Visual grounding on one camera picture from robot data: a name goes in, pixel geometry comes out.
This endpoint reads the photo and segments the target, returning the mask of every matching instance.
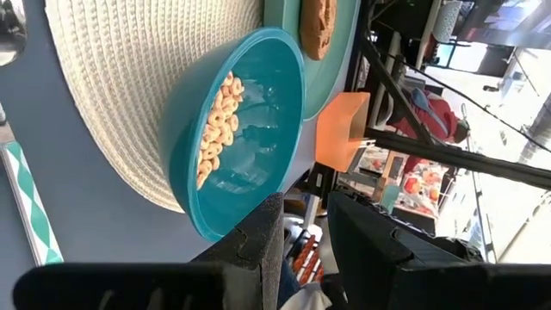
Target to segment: white woven placemat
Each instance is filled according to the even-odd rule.
[[[158,121],[171,87],[203,53],[259,27],[262,5],[46,0],[61,68],[84,123],[119,175],[151,202],[183,212],[157,152]]]

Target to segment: gray table surface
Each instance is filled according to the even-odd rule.
[[[73,105],[44,0],[25,4],[28,45],[19,59],[0,68],[0,101],[25,150],[65,261],[188,262],[207,249],[210,244],[187,215],[151,204],[111,168]],[[336,90],[344,88],[347,68],[348,60]],[[315,126],[315,120],[304,124],[286,188],[313,165]],[[0,246],[0,308],[10,309],[16,279],[34,261],[1,165]]]

